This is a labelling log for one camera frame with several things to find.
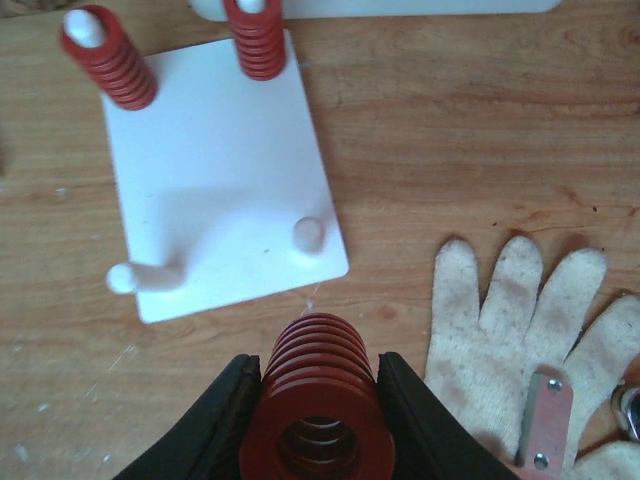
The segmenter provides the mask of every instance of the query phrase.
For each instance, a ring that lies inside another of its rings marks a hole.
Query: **coil spring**
[[[243,479],[391,478],[393,441],[364,342],[346,321],[317,314],[289,325],[262,392],[241,450]]]
[[[254,80],[277,77],[286,64],[282,0],[267,0],[260,13],[240,10],[236,0],[224,0],[242,70]]]
[[[98,5],[82,8],[100,20],[107,40],[100,47],[83,48],[61,28],[60,39],[64,50],[118,106],[125,110],[147,107],[156,97],[158,83],[122,29],[118,18],[110,10]]]

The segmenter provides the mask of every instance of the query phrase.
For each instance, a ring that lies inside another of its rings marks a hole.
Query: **cotton glove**
[[[480,309],[473,250],[461,240],[442,247],[425,382],[480,443],[513,462],[531,375],[552,368],[574,390],[562,478],[638,478],[637,444],[615,442],[575,460],[589,419],[640,353],[640,299],[616,300],[573,348],[604,279],[605,259],[591,249],[571,253],[538,295],[542,270],[535,244],[513,238],[500,253]]]

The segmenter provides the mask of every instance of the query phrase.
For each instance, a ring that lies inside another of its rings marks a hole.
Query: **spring opening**
[[[347,322],[323,314],[290,324],[276,341],[262,387],[241,449],[244,479],[391,478],[393,441],[364,342]],[[264,466],[253,470],[257,457],[273,465],[272,476]]]

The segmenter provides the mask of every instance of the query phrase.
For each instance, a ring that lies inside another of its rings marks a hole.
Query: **wood grain surface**
[[[227,36],[185,0],[97,3],[145,54]],[[58,47],[61,18],[0,21],[0,478],[112,477],[234,354],[266,362],[309,309],[353,322],[374,364],[395,350],[422,374],[433,259],[454,235],[485,284],[516,231],[547,273],[602,249],[610,270],[587,322],[640,293],[636,1],[290,22],[351,272],[152,326],[104,284],[125,242],[97,90]],[[584,445],[613,431],[603,408]]]

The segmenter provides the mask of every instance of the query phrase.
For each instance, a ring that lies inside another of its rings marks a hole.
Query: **white plastic board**
[[[174,266],[182,286],[138,293],[144,322],[347,273],[349,265],[291,39],[268,82],[247,78],[231,40],[147,57],[159,95],[138,112],[102,96],[129,261]],[[293,227],[321,218],[305,255]],[[114,259],[119,262],[126,259]]]
[[[282,0],[285,18],[538,13],[561,0]],[[222,0],[189,0],[204,18],[226,20]]]

